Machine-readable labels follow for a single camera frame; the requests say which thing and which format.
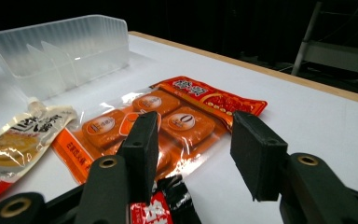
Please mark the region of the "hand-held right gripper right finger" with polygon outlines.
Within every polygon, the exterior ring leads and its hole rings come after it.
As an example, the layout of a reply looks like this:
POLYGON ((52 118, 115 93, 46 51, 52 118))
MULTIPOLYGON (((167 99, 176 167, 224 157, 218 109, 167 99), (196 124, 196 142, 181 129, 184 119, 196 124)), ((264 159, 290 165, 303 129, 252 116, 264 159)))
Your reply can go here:
POLYGON ((254 200, 278 201, 284 224, 358 224, 358 191, 322 159, 287 148, 259 117, 234 113, 230 155, 254 200))

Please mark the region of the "wooden table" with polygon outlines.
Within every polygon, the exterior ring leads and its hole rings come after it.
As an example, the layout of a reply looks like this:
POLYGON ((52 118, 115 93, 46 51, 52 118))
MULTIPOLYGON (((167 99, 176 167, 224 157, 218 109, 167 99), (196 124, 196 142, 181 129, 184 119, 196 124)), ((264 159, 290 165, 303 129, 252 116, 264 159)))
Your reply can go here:
POLYGON ((339 97, 346 98, 348 100, 358 102, 358 93, 356 93, 356 92, 342 90, 342 89, 339 89, 339 88, 336 88, 336 87, 332 87, 332 86, 328 86, 328 85, 318 83, 318 82, 315 82, 315 81, 307 80, 307 79, 304 79, 304 78, 301 78, 301 77, 294 77, 294 76, 291 76, 291 75, 286 75, 285 73, 278 72, 278 71, 275 71, 275 70, 272 70, 272 69, 269 69, 269 68, 264 68, 264 67, 259 66, 259 65, 254 65, 254 64, 246 63, 246 62, 243 62, 243 61, 240 61, 240 60, 231 59, 231 58, 229 58, 227 56, 212 53, 210 51, 203 50, 203 49, 193 48, 193 47, 190 47, 190 46, 187 46, 187 45, 184 45, 184 44, 176 43, 176 42, 173 42, 171 40, 166 40, 166 39, 159 38, 159 37, 156 37, 156 36, 147 35, 147 34, 143 34, 143 33, 140 33, 140 32, 135 32, 135 31, 130 31, 130 35, 137 36, 137 37, 140 37, 140 38, 152 41, 152 42, 156 42, 156 43, 159 43, 159 44, 164 44, 164 45, 167 45, 167 46, 170 46, 170 47, 174 47, 174 48, 182 49, 182 50, 189 51, 189 52, 192 52, 192 53, 196 53, 196 54, 208 57, 208 58, 215 59, 217 61, 234 64, 234 65, 246 68, 246 69, 250 69, 250 70, 262 73, 264 75, 268 75, 268 76, 271 76, 271 77, 276 77, 276 78, 279 78, 279 79, 282 79, 282 80, 285 80, 285 81, 288 81, 288 82, 296 83, 298 85, 302 85, 302 86, 305 86, 305 87, 308 87, 308 88, 315 89, 317 91, 323 91, 323 92, 326 92, 326 93, 334 94, 334 95, 339 96, 339 97))

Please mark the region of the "red snack packet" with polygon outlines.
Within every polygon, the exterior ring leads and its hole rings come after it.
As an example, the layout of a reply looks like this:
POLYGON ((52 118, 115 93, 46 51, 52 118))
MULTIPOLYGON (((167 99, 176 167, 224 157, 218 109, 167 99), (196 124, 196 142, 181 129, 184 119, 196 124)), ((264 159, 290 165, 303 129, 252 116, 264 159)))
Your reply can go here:
POLYGON ((29 99, 28 111, 0 130, 0 195, 33 168, 75 119, 77 113, 69 105, 46 106, 35 97, 29 99))

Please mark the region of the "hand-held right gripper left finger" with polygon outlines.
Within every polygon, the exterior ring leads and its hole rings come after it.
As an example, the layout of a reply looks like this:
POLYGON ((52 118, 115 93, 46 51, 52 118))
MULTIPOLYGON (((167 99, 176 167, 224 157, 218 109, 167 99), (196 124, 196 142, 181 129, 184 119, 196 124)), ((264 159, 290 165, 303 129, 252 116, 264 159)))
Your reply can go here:
POLYGON ((158 166, 158 113, 140 115, 115 155, 90 167, 74 224, 131 224, 131 204, 149 204, 158 166))

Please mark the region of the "orange seasoning block packet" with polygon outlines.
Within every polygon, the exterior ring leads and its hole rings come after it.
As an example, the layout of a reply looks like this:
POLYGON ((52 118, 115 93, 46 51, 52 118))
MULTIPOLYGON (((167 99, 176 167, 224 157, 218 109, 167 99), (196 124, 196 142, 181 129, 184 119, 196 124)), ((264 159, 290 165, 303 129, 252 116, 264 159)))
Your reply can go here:
POLYGON ((205 152, 232 130, 235 111, 258 116, 267 105, 190 77, 173 77, 131 92, 111 105, 85 111, 77 127, 63 130, 52 146, 75 180, 83 183, 92 162, 117 153, 138 117, 155 111, 157 178, 163 178, 197 168, 206 158, 205 152))

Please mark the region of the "clear plastic storage bin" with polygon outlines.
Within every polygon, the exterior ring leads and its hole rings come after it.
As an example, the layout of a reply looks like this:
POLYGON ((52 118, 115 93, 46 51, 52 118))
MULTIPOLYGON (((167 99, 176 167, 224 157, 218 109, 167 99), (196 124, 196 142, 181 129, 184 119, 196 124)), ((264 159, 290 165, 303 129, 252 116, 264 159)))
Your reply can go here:
POLYGON ((129 57, 127 23, 104 15, 0 31, 0 67, 40 100, 111 74, 129 57))

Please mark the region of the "black and red packet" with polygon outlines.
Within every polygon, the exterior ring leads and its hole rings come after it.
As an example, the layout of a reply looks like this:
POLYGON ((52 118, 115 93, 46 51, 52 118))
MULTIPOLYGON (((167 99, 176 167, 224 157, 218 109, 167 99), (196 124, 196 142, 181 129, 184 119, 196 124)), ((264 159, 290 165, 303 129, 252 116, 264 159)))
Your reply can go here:
POLYGON ((181 175, 160 179, 150 204, 131 204, 131 224, 201 224, 181 175))

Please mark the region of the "white table sheet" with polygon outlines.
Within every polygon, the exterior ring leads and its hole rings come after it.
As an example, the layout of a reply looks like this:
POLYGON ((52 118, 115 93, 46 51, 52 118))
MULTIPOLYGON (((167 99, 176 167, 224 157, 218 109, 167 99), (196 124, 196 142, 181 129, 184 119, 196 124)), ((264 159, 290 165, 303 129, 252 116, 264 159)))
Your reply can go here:
MULTIPOLYGON (((268 103, 261 118, 290 152, 322 158, 342 182, 358 190, 358 102, 130 35, 130 64, 49 99, 78 110, 110 97, 187 76, 217 89, 268 103)), ((201 167, 186 176, 202 224, 280 224, 277 203, 257 203, 229 155, 227 136, 201 167)))

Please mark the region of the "grey metal stand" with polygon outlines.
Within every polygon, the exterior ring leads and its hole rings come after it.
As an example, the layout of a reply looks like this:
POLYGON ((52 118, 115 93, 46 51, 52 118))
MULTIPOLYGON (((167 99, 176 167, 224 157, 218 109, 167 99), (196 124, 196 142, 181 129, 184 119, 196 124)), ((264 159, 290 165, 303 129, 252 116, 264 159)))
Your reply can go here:
POLYGON ((318 17, 322 13, 324 3, 335 1, 336 0, 315 0, 307 30, 301 40, 293 64, 291 71, 292 76, 298 74, 303 63, 317 63, 358 73, 358 48, 324 43, 322 40, 315 41, 311 39, 318 17))

